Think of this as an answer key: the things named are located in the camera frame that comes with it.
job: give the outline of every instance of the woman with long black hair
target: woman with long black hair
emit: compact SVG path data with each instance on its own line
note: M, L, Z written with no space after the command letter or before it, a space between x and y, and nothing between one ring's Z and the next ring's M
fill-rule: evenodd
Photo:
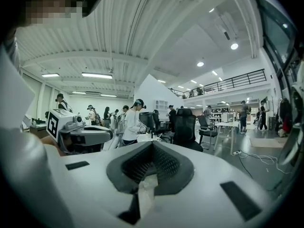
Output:
M110 117L111 115L109 114L110 108L107 106L104 110L104 126L106 128L110 128Z
M142 108L145 108L143 100L137 99L125 115L123 143L126 146L137 143L138 132L145 132L146 126L139 121L138 111L140 111Z

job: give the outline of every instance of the fluorescent light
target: fluorescent light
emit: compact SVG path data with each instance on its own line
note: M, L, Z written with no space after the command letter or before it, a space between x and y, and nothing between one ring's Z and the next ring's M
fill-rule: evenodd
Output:
M95 74L95 73L81 73L81 74L82 74L83 77L112 79L112 75L109 75L109 74Z
M107 96L107 97L117 97L116 95L103 95L103 94L100 94L101 96Z
M48 77L59 77L59 74L43 74L42 77L48 78Z
M72 93L73 94L80 94L80 95L85 95L86 94L85 92L77 92L77 91L73 91Z
M237 48L238 48L238 44L237 43L234 43L234 44L231 45L231 49L232 50L235 50Z

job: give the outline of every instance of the chair headrest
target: chair headrest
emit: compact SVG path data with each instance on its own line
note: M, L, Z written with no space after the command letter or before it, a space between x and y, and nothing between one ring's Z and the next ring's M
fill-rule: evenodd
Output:
M185 109L185 108L182 108L182 109L179 109L177 111L177 116L192 116L192 111L190 109Z

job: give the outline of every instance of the black office chair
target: black office chair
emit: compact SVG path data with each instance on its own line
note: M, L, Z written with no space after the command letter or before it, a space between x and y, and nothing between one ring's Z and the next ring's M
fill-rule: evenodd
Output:
M173 144L203 152L203 148L195 141L196 116L190 109L179 109L175 120Z
M199 143L201 144L203 136L208 136L210 137L210 142L204 142L203 143L209 143L210 147L212 145L211 143L211 138L217 137L218 132L213 131L212 130L212 126L208 125L206 118L204 116L198 116L197 117L200 123L200 130L199 130L199 134L200 134L200 139L199 139Z

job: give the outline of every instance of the black metal railing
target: black metal railing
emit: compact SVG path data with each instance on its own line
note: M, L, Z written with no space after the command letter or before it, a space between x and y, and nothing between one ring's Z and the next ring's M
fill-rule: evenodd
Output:
M218 92L222 90L237 88L241 86L251 85L259 82L266 81L266 76L264 69L253 71L247 74L242 74L236 77L225 79L216 83L209 85L204 85L203 87L197 87L190 91L181 92L171 89L172 92L178 92L177 96L182 96L183 99L195 97L199 95L205 95L208 93Z

